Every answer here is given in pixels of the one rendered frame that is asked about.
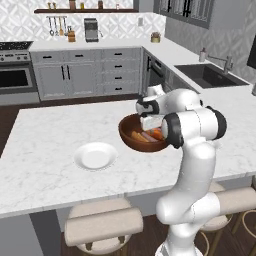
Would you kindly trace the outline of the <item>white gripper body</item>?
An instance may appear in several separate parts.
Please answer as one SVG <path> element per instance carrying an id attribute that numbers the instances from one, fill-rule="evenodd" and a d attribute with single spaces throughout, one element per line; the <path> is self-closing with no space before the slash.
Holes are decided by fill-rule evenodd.
<path id="1" fill-rule="evenodd" d="M 151 130 L 154 128 L 159 128 L 162 125 L 163 115 L 150 115 L 147 117 L 141 117 L 140 123 L 141 128 L 144 131 Z"/>

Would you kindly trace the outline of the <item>pale pink sausage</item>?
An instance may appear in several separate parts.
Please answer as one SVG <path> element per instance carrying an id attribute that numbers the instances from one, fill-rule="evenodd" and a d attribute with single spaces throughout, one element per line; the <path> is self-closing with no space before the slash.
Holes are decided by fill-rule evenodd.
<path id="1" fill-rule="evenodd" d="M 146 132 L 141 132 L 141 135 L 142 135 L 145 139 L 147 139 L 148 141 L 150 141 L 150 142 L 158 142 L 157 139 L 151 137 L 151 136 L 148 135 Z"/>

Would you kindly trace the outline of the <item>brown wooden bowl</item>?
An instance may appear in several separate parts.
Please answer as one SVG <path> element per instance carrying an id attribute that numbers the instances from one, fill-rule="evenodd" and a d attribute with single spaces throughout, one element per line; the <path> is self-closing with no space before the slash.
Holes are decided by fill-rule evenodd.
<path id="1" fill-rule="evenodd" d="M 137 133 L 143 132 L 140 123 L 140 117 L 138 114 L 132 114 L 124 117 L 119 125 L 119 134 L 123 140 L 123 142 L 130 148 L 140 151 L 140 152 L 157 152 L 167 147 L 167 144 L 163 140 L 159 140 L 158 142 L 140 142 L 133 138 L 131 138 L 132 131 L 136 131 Z"/>

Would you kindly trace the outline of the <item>white round plate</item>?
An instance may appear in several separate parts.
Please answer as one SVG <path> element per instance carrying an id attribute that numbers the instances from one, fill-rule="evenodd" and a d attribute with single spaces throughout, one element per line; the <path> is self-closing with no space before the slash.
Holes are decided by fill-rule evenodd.
<path id="1" fill-rule="evenodd" d="M 82 169 L 97 171 L 111 166 L 117 157 L 118 152 L 114 146 L 103 142 L 92 142 L 76 150 L 74 162 Z"/>

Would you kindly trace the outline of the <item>grey sink cupboards run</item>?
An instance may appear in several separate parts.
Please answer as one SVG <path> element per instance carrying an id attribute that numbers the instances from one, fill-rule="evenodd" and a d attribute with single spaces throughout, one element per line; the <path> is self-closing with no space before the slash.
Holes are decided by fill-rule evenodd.
<path id="1" fill-rule="evenodd" d="M 164 91 L 170 92 L 175 89 L 189 89 L 196 93 L 198 91 L 180 78 L 174 71 L 166 69 L 165 71 L 165 81 L 164 81 Z"/>

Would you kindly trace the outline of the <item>dark sink basin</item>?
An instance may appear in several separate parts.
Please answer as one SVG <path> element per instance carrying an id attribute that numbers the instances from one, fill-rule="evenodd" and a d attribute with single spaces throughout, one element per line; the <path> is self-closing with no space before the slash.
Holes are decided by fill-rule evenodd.
<path id="1" fill-rule="evenodd" d="M 177 65 L 176 68 L 203 89 L 247 86 L 248 83 L 213 64 Z"/>

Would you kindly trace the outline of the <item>grey base cupboards run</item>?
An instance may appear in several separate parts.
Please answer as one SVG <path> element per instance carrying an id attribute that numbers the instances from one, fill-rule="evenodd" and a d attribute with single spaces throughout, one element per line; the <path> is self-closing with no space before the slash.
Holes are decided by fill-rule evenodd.
<path id="1" fill-rule="evenodd" d="M 140 49 L 31 51 L 41 100 L 137 93 Z"/>

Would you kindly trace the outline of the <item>silver tap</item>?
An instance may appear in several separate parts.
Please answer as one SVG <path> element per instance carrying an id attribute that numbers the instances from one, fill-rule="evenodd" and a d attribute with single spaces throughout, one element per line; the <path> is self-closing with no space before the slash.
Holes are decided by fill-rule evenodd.
<path id="1" fill-rule="evenodd" d="M 209 58 L 225 62 L 224 68 L 223 68 L 223 73 L 224 74 L 227 74 L 233 68 L 233 62 L 232 62 L 232 57 L 231 56 L 227 56 L 225 59 L 219 58 L 219 57 L 215 57 L 215 56 L 209 56 Z"/>

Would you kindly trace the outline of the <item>beige cushioned bar stool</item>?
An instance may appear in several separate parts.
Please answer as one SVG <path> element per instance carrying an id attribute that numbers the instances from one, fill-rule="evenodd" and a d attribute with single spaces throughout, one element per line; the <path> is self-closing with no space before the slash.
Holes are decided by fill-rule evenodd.
<path id="1" fill-rule="evenodd" d="M 238 213 L 238 217 L 232 228 L 233 234 L 238 230 L 240 223 L 246 226 L 245 216 L 256 208 L 256 190 L 252 187 L 225 190 L 223 186 L 213 182 L 209 191 L 220 195 L 224 214 L 209 220 L 200 229 L 206 242 L 206 251 L 203 256 L 214 256 L 223 230 L 231 222 L 234 214 Z"/>
<path id="2" fill-rule="evenodd" d="M 83 256 L 128 256 L 132 235 L 143 231 L 140 210 L 125 198 L 74 206 L 65 223 L 66 245 L 77 247 Z"/>

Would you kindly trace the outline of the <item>steel oven with hob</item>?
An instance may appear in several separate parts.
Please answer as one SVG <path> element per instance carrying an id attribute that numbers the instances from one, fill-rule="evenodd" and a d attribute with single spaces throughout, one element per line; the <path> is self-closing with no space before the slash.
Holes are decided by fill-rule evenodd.
<path id="1" fill-rule="evenodd" d="M 39 102 L 31 45 L 32 41 L 0 42 L 0 106 Z"/>

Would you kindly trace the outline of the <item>black wall appliance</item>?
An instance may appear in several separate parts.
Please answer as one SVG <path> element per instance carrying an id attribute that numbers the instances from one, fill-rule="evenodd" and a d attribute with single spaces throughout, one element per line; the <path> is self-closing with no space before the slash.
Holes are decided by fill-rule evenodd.
<path id="1" fill-rule="evenodd" d="M 251 48 L 247 65 L 251 68 L 256 69 L 256 44 L 254 44 Z"/>

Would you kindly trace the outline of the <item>dark wooden wall shelf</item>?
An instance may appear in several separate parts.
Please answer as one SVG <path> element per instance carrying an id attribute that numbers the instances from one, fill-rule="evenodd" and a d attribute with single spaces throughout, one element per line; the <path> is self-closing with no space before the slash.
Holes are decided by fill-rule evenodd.
<path id="1" fill-rule="evenodd" d="M 135 9 L 36 9 L 35 14 L 41 13 L 138 13 Z"/>

